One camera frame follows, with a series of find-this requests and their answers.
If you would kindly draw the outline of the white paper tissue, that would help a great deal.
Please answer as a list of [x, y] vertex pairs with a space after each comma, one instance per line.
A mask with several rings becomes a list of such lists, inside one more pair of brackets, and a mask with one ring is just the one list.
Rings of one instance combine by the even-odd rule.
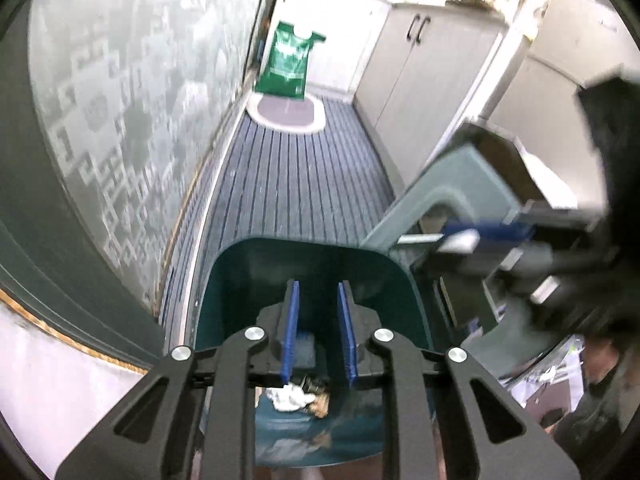
[[306, 393], [301, 386], [295, 384], [287, 384], [281, 388], [267, 388], [266, 396], [273, 408], [282, 413], [303, 410], [316, 400], [313, 393]]

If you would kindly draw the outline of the brown fruit peel scraps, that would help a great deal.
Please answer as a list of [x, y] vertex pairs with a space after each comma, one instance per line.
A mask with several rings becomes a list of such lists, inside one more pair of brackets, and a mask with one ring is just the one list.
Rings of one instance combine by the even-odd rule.
[[330, 382], [322, 377], [307, 376], [300, 386], [303, 389], [303, 393], [312, 396], [312, 399], [305, 406], [305, 411], [314, 415], [314, 417], [326, 418], [330, 410]]

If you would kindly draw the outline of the teal plastic trash bin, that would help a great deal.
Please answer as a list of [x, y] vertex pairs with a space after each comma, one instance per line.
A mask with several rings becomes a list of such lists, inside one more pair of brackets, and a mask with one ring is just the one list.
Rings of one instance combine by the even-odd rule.
[[417, 347], [433, 347], [418, 289], [405, 268], [372, 250], [275, 238], [229, 245], [210, 268], [195, 347], [217, 347], [255, 324], [259, 311], [299, 284], [299, 315], [292, 381], [325, 386], [329, 411], [294, 411], [263, 394], [255, 412], [255, 462], [270, 468], [333, 466], [382, 452], [381, 390], [352, 388], [346, 379], [337, 325], [338, 285], [349, 282], [356, 304]]

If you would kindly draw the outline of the white kitchen cabinet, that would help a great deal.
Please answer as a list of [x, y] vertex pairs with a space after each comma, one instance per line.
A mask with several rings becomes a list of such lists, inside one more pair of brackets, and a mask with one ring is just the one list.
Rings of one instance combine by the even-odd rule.
[[510, 29], [497, 12], [405, 0], [276, 0], [281, 22], [324, 37], [307, 88], [352, 100], [395, 192], [471, 116]]

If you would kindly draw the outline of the grey-green plastic chair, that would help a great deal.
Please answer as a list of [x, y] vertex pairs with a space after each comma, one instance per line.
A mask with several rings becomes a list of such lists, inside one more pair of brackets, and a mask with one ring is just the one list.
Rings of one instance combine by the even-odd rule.
[[412, 255], [409, 268], [424, 301], [435, 347], [460, 344], [491, 375], [504, 380], [541, 360], [558, 344], [558, 337], [535, 330], [518, 302], [507, 301], [506, 313], [500, 315], [484, 278], [428, 272], [434, 243], [404, 243], [401, 237], [416, 226], [424, 226], [428, 234], [446, 226], [501, 226], [527, 204], [547, 205], [548, 198], [530, 172], [531, 158], [520, 142], [466, 122], [362, 242], [380, 252]]

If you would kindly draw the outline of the plastic bag green items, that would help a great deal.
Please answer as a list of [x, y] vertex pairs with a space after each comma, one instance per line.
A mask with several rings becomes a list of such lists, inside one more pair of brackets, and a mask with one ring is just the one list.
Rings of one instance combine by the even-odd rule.
[[520, 374], [500, 384], [545, 430], [574, 412], [586, 391], [582, 352], [584, 338], [570, 336]]

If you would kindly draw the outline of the oval grey floor mat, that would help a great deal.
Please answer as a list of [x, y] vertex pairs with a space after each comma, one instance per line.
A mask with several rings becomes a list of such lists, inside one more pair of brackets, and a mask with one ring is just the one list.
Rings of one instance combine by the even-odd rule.
[[324, 105], [310, 93], [299, 100], [252, 92], [246, 111], [258, 125], [288, 134], [315, 134], [326, 128]]

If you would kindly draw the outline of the silver refrigerator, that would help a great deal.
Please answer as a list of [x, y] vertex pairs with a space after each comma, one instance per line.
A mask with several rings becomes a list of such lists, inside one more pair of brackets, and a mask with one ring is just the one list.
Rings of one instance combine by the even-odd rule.
[[518, 71], [489, 116], [569, 188], [603, 207], [598, 152], [577, 93], [608, 76], [639, 73], [639, 49], [606, 0], [550, 0]]

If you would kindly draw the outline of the green rice bag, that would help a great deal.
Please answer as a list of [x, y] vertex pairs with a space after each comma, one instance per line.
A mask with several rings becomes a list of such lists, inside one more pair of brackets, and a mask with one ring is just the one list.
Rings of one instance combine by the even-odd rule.
[[273, 34], [267, 64], [255, 91], [267, 96], [293, 100], [305, 97], [308, 61], [316, 44], [326, 36], [290, 23], [280, 22]]

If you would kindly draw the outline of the patterned glass sliding door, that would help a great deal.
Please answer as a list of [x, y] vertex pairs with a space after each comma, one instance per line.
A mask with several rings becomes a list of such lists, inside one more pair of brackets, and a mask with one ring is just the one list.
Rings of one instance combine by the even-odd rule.
[[268, 0], [1, 0], [1, 287], [154, 363], [169, 258]]

